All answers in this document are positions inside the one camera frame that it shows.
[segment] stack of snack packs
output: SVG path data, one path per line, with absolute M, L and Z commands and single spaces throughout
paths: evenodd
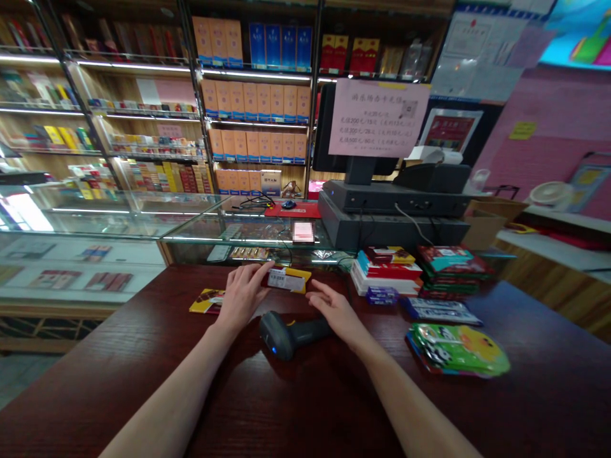
M 424 282 L 418 297 L 462 300 L 479 291 L 494 272 L 479 257 L 460 246 L 418 246 Z
M 431 373 L 492 378 L 510 368 L 504 351 L 469 326 L 414 323 L 407 339 Z
M 350 275 L 359 296 L 370 287 L 395 288 L 400 295 L 417 297 L 422 269 L 402 247 L 366 247 L 352 264 Z

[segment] poster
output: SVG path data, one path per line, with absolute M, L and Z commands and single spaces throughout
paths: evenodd
M 419 137 L 429 95 L 425 85 L 339 79 L 329 154 L 407 157 Z
M 438 146 L 464 153 L 483 111 L 433 108 L 428 115 L 420 146 Z

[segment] pink wall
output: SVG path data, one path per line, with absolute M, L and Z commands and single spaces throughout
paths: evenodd
M 518 121 L 537 123 L 530 140 L 509 140 Z M 519 186 L 524 200 L 538 184 L 568 181 L 588 151 L 611 153 L 611 73 L 538 66 L 524 72 L 474 170 L 490 169 L 487 186 Z M 611 220 L 609 196 L 611 179 L 582 213 Z

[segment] cable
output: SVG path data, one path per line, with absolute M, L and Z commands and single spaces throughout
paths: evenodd
M 422 233 L 422 231 L 420 230 L 420 226 L 418 225 L 418 223 L 416 222 L 416 220 L 414 218 L 412 218 L 411 216 L 409 216 L 407 213 L 405 213 L 403 210 L 401 210 L 399 208 L 399 204 L 395 202 L 395 208 L 397 209 L 397 211 L 402 214 L 403 216 L 405 216 L 406 218 L 410 219 L 416 226 L 416 229 L 418 229 L 418 233 L 420 234 L 420 237 L 422 237 L 423 239 L 425 239 L 431 246 L 435 246 L 435 244 L 433 242 L 431 242 L 429 239 L 427 239 L 425 237 L 425 235 Z

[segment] pink paper sign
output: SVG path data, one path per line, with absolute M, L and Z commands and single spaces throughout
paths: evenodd
M 329 154 L 408 157 L 425 118 L 424 85 L 340 79 Z
M 157 124 L 157 130 L 159 131 L 160 137 L 183 137 L 183 129 L 180 126 L 171 124 Z

